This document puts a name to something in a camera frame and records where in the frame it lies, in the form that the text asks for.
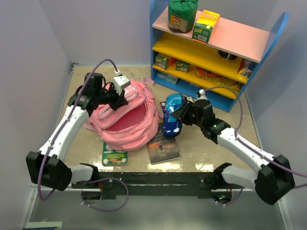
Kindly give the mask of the pink student backpack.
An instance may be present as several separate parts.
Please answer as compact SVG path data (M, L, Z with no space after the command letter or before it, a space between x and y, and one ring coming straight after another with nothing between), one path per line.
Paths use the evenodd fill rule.
M99 105L83 128L98 133L114 150L133 151L155 136L159 116L154 95L145 82L131 80L125 98L128 104L116 111L109 105Z

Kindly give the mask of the Tale of Two Cities book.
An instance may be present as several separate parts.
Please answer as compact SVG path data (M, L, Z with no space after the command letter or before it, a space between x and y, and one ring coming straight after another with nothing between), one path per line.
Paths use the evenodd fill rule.
M155 136L148 142L148 151L151 164L159 164L180 158L176 139L164 136L162 123L159 123Z

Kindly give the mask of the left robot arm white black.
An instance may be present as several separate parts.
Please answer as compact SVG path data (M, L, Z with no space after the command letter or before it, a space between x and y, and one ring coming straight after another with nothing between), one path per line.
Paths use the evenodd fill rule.
M124 89L129 85L130 80L125 75L115 76L107 85L102 74L87 73L84 84L70 97L65 114L51 137L37 152L27 154L31 182L59 191L79 182L89 188L96 187L98 169L85 163L67 166L66 155L76 134L99 105L106 105L113 111L127 105Z

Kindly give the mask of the blue shark pencil case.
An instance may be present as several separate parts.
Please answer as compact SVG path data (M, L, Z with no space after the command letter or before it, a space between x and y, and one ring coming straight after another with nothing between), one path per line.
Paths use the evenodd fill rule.
M165 100L165 112L163 119L163 134L168 138L176 137L180 134L182 123L171 114L180 109L183 105L183 97L180 93L174 93L167 96Z

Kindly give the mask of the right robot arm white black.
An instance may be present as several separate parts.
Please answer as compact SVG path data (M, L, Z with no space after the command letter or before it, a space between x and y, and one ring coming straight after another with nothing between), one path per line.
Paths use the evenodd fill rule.
M185 125L198 126L207 139L231 151L250 167L246 170L230 163L220 165L213 172L212 189L236 184L255 191L262 201L273 205L295 188L289 160L262 151L241 137L228 123L216 118L208 100L187 101L182 107L171 109L170 114Z

